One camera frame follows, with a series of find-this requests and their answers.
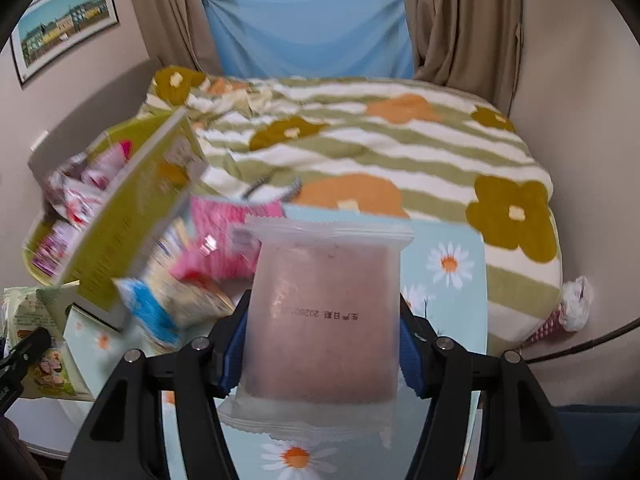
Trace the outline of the translucent brown cake packet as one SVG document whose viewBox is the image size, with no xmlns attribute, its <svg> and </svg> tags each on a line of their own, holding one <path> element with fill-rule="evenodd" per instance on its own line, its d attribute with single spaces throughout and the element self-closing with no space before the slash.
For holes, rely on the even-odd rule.
<svg viewBox="0 0 640 480">
<path fill-rule="evenodd" d="M 246 227 L 262 247 L 240 381 L 220 404 L 222 421 L 276 440 L 389 434 L 410 226 L 250 217 Z"/>
</svg>

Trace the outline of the purple snack bag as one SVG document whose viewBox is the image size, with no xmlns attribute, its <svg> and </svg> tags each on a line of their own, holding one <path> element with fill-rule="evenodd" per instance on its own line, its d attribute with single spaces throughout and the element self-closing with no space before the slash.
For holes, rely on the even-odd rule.
<svg viewBox="0 0 640 480">
<path fill-rule="evenodd" d="M 55 221 L 49 233 L 38 244 L 32 264 L 49 278 L 60 273 L 63 260 L 73 248 L 80 231 L 65 221 Z"/>
</svg>

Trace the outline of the red white Oishi shrimp bag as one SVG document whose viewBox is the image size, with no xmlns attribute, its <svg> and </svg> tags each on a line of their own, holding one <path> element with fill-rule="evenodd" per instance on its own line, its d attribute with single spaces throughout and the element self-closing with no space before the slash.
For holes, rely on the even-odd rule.
<svg viewBox="0 0 640 480">
<path fill-rule="evenodd" d="M 85 181 L 88 159 L 72 157 L 44 178 L 43 195 L 48 205 L 79 231 L 85 229 L 104 204 L 103 191 Z"/>
</svg>

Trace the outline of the pink white Oishi bag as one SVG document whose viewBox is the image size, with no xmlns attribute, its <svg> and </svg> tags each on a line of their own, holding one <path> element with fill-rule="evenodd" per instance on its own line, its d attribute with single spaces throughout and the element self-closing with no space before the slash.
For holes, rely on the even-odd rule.
<svg viewBox="0 0 640 480">
<path fill-rule="evenodd" d="M 132 142 L 130 140 L 122 140 L 112 144 L 107 150 L 88 162 L 80 180 L 86 185 L 105 190 L 119 171 L 126 166 L 130 159 L 131 148 Z"/>
</svg>

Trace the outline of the green cartoon snack bag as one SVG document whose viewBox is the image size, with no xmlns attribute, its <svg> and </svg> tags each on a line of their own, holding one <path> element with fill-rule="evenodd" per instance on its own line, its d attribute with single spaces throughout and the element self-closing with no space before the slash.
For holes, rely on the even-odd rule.
<svg viewBox="0 0 640 480">
<path fill-rule="evenodd" d="M 64 338 L 78 284 L 9 287 L 3 292 L 2 335 L 17 353 L 25 399 L 91 401 L 93 396 Z"/>
</svg>

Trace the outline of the blue white snack packet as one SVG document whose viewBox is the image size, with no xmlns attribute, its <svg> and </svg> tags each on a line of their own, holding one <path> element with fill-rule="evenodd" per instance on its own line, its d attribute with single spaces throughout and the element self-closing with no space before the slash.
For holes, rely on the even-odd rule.
<svg viewBox="0 0 640 480">
<path fill-rule="evenodd" d="M 199 273 L 175 278 L 167 266 L 151 264 L 143 278 L 113 278 L 122 304 L 154 344 L 175 349 L 182 333 L 232 315 L 235 306 L 211 279 Z"/>
</svg>

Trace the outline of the pink red striped packet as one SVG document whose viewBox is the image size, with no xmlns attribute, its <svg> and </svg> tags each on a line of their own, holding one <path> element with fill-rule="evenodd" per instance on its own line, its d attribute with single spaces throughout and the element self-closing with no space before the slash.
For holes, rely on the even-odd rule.
<svg viewBox="0 0 640 480">
<path fill-rule="evenodd" d="M 176 280 L 202 276 L 214 281 L 248 280 L 256 270 L 260 241 L 245 227 L 247 217 L 283 218 L 282 204 L 229 202 L 192 196 L 194 237 L 169 268 Z"/>
</svg>

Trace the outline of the green cardboard box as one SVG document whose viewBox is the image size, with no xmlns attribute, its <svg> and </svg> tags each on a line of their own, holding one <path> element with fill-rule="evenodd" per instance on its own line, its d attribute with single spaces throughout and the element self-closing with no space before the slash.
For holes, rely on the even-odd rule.
<svg viewBox="0 0 640 480">
<path fill-rule="evenodd" d="M 119 141 L 131 143 L 129 162 L 102 192 L 89 223 L 53 273 L 35 264 L 53 218 L 40 214 L 23 244 L 24 265 L 35 280 L 44 286 L 77 282 L 75 306 L 114 330 L 122 330 L 129 318 L 114 281 L 142 272 L 207 167 L 183 107 L 107 129 L 89 144 L 88 155 L 96 157 Z"/>
</svg>

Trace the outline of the floral striped quilt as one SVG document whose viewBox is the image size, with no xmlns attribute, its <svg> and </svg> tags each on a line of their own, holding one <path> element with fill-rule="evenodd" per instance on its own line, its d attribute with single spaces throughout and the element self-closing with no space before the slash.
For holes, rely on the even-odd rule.
<svg viewBox="0 0 640 480">
<path fill-rule="evenodd" d="M 140 116 L 184 107 L 204 186 L 299 205 L 464 223 L 483 237 L 488 350 L 522 344 L 559 305 L 551 176 L 506 115 L 472 94 L 405 79 L 224 78 L 156 72 Z"/>
</svg>

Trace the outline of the framed landscape picture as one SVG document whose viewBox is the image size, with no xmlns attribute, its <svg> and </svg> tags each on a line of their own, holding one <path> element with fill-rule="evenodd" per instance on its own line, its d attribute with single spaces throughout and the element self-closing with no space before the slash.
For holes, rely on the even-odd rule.
<svg viewBox="0 0 640 480">
<path fill-rule="evenodd" d="M 10 36 L 18 82 L 24 86 L 68 51 L 118 24 L 115 0 L 36 0 Z"/>
</svg>

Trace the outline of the blue window cloth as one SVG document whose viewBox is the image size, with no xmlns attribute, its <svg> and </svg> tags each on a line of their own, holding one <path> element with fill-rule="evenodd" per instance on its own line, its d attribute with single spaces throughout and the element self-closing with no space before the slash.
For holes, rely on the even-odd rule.
<svg viewBox="0 0 640 480">
<path fill-rule="evenodd" d="M 204 0 L 204 6 L 230 76 L 414 74 L 404 0 Z"/>
</svg>

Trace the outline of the beige right curtain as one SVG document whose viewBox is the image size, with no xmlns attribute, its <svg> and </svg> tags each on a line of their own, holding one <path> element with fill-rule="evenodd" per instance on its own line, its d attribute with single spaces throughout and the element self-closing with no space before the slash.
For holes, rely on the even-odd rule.
<svg viewBox="0 0 640 480">
<path fill-rule="evenodd" d="M 414 78 L 469 92 L 508 114 L 523 42 L 523 0 L 404 0 Z"/>
</svg>

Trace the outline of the beige curtain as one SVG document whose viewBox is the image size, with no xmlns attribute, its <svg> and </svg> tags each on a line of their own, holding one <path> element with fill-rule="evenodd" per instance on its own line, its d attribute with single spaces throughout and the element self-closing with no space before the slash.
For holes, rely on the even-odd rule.
<svg viewBox="0 0 640 480">
<path fill-rule="evenodd" d="M 152 58 L 209 75 L 224 72 L 203 0 L 131 1 Z"/>
<path fill-rule="evenodd" d="M 508 114 L 523 42 L 523 0 L 404 0 L 414 78 L 469 92 Z"/>
</svg>

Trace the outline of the beige left curtain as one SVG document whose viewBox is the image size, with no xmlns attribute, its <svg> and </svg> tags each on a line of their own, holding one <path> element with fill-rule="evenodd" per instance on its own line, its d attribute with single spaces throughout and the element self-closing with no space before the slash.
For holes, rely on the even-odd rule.
<svg viewBox="0 0 640 480">
<path fill-rule="evenodd" d="M 203 0 L 131 1 L 152 58 L 209 75 L 224 72 Z"/>
</svg>

